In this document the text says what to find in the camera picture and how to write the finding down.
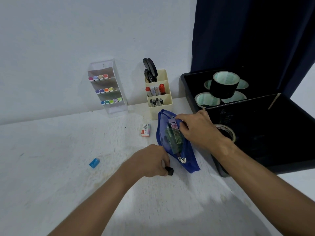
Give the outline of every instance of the black storage box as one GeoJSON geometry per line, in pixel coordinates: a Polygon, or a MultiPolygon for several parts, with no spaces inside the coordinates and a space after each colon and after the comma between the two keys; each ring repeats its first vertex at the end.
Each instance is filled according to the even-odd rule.
{"type": "MultiPolygon", "coordinates": [[[[203,84],[218,71],[231,71],[246,80],[249,87],[238,91],[248,99],[206,108],[212,122],[230,127],[236,135],[235,144],[276,174],[315,168],[315,119],[286,96],[261,88],[243,69],[183,74],[181,80],[192,111],[201,109],[195,96],[209,92],[203,84]]],[[[213,160],[219,174],[227,177],[226,170],[213,160]]]]}

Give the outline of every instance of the blue mesh pouch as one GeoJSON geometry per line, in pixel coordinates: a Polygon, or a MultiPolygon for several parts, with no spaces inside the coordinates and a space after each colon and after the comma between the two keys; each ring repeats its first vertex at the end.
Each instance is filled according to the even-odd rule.
{"type": "Polygon", "coordinates": [[[158,113],[158,144],[163,146],[168,154],[177,159],[189,173],[199,171],[200,168],[190,141],[184,138],[178,130],[181,120],[175,119],[175,116],[176,114],[164,109],[158,113]]]}

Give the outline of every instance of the black object in hand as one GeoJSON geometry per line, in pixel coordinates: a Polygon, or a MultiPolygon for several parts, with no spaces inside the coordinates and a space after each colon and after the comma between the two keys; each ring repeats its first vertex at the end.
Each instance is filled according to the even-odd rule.
{"type": "Polygon", "coordinates": [[[164,167],[168,171],[168,175],[172,176],[174,174],[174,169],[172,167],[164,167]]]}

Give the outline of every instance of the dark blue curtain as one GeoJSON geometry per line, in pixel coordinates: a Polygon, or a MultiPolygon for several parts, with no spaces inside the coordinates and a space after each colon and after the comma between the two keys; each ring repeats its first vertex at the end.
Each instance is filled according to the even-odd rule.
{"type": "Polygon", "coordinates": [[[191,71],[244,67],[290,97],[315,61],[315,0],[197,0],[191,71]]]}

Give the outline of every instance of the blue eraser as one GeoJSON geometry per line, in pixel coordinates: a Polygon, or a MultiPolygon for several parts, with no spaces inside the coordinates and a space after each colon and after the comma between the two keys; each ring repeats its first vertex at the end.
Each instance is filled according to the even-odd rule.
{"type": "Polygon", "coordinates": [[[99,163],[100,163],[100,159],[94,158],[94,160],[91,161],[91,163],[89,165],[90,165],[90,167],[92,167],[94,169],[99,163]]]}

